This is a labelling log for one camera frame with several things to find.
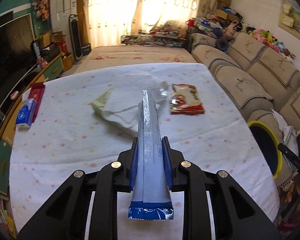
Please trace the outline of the silver blue snack wrapper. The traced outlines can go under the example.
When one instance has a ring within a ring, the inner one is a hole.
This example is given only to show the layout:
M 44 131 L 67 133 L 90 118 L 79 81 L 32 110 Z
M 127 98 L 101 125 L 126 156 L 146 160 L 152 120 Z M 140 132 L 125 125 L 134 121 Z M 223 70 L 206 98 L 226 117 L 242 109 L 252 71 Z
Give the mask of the silver blue snack wrapper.
M 128 218 L 172 220 L 174 210 L 166 182 L 164 152 L 155 100 L 143 91 L 138 105 L 137 159 L 132 168 L 132 199 Z

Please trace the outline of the yellow rim trash bin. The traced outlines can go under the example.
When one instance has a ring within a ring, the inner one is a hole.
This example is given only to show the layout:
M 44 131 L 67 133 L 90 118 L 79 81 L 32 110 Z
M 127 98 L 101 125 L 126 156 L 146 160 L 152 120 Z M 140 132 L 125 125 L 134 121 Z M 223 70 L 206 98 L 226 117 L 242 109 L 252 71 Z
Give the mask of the yellow rim trash bin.
M 272 130 L 260 121 L 249 121 L 248 127 L 260 148 L 274 179 L 277 179 L 283 165 L 279 141 Z

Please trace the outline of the beige sofa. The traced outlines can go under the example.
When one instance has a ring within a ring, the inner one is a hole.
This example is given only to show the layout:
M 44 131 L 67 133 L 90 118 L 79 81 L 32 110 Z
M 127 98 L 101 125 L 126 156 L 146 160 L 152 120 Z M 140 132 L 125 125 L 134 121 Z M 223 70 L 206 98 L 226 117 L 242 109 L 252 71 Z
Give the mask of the beige sofa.
M 185 48 L 208 68 L 246 122 L 260 121 L 282 140 L 277 112 L 300 130 L 300 71 L 281 54 L 245 33 L 237 33 L 223 52 L 196 27 L 188 29 Z

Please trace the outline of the blue tissue pack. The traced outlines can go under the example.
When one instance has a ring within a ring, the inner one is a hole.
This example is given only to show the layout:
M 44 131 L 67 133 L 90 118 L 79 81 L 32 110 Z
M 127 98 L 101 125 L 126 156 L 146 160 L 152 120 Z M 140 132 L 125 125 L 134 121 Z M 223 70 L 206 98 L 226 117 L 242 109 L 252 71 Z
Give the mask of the blue tissue pack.
M 36 102 L 34 99 L 25 100 L 18 111 L 15 126 L 18 128 L 30 128 L 35 108 Z

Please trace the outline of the red snack packet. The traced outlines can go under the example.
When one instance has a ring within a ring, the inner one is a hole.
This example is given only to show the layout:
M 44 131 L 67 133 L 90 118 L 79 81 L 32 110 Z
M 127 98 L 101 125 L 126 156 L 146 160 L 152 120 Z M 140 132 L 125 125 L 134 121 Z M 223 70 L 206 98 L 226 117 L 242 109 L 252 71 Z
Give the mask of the red snack packet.
M 198 115 L 205 113 L 196 86 L 184 83 L 172 84 L 170 113 L 184 115 Z

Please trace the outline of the green white paper bag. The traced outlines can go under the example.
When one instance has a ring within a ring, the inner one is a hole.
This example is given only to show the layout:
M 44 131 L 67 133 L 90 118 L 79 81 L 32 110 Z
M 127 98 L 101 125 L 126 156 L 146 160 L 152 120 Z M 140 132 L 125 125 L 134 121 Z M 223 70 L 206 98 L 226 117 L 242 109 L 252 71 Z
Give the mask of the green white paper bag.
M 144 90 L 151 93 L 157 109 L 160 109 L 167 101 L 170 84 L 146 72 L 122 74 L 91 105 L 105 121 L 135 137 L 138 132 L 138 105 L 142 102 Z

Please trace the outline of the red flat packet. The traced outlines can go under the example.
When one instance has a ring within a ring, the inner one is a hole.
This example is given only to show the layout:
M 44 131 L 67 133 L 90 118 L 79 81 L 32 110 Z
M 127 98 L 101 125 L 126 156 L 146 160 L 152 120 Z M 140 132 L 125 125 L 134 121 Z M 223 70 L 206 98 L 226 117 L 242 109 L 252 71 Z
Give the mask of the red flat packet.
M 37 82 L 30 85 L 30 94 L 28 98 L 34 99 L 34 101 L 36 102 L 36 108 L 34 110 L 32 123 L 35 122 L 36 117 L 38 115 L 38 111 L 39 111 L 39 107 L 42 101 L 44 91 L 45 91 L 45 85 L 43 82 Z

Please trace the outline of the pile of plush toys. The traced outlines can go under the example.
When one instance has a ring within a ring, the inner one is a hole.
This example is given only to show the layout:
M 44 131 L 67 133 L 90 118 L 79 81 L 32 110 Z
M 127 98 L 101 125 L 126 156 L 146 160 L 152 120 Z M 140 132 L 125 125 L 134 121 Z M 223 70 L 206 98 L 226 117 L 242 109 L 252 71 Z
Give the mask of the pile of plush toys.
M 225 61 L 253 62 L 267 48 L 290 63 L 295 55 L 270 31 L 256 29 L 242 21 L 229 7 L 217 9 L 209 17 L 197 17 L 187 30 L 187 50 L 195 57 Z

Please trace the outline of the beige floral bed mat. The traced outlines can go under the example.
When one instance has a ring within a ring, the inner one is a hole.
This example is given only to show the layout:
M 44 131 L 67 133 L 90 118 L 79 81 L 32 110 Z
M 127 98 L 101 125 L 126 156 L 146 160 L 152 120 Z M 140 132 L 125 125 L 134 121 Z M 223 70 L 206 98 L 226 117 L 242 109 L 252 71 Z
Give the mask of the beige floral bed mat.
M 62 77 L 96 69 L 125 66 L 130 64 L 183 62 L 196 60 L 183 48 L 154 46 L 106 46 L 96 47 L 81 61 L 61 74 Z

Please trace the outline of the large curved television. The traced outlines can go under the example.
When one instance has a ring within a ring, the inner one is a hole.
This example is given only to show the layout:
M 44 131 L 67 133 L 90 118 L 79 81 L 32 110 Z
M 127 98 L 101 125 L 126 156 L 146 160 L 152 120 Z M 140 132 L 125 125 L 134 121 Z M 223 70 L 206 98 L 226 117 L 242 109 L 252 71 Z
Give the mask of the large curved television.
M 21 80 L 36 64 L 31 50 L 34 32 L 31 14 L 0 26 L 0 109 L 7 112 L 10 95 L 20 90 Z

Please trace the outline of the black tower fan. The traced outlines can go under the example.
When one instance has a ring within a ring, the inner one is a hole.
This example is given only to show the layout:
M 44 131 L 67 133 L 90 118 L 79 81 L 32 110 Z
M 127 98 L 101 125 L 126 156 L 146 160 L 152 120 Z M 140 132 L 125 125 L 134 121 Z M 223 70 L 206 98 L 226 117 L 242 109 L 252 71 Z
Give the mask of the black tower fan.
M 79 61 L 83 57 L 81 48 L 81 38 L 79 32 L 78 17 L 75 14 L 70 14 L 68 17 L 68 23 L 70 28 L 71 45 L 74 54 L 74 58 Z

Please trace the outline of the cream window curtains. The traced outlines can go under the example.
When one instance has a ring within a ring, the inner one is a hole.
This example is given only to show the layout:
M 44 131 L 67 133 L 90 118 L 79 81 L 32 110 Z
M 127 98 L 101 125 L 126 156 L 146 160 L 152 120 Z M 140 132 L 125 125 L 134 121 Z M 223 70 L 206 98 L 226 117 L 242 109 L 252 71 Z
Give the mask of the cream window curtains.
M 123 35 L 150 33 L 169 24 L 185 32 L 190 18 L 209 17 L 217 0 L 83 0 L 92 47 L 117 46 Z

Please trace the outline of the artificial flower decoration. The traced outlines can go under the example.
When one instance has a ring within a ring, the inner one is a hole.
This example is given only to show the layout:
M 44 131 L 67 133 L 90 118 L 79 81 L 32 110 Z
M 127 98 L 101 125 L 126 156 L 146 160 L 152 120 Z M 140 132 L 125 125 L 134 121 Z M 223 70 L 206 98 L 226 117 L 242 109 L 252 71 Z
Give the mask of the artificial flower decoration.
M 49 0 L 35 0 L 32 2 L 36 18 L 46 21 L 49 18 Z

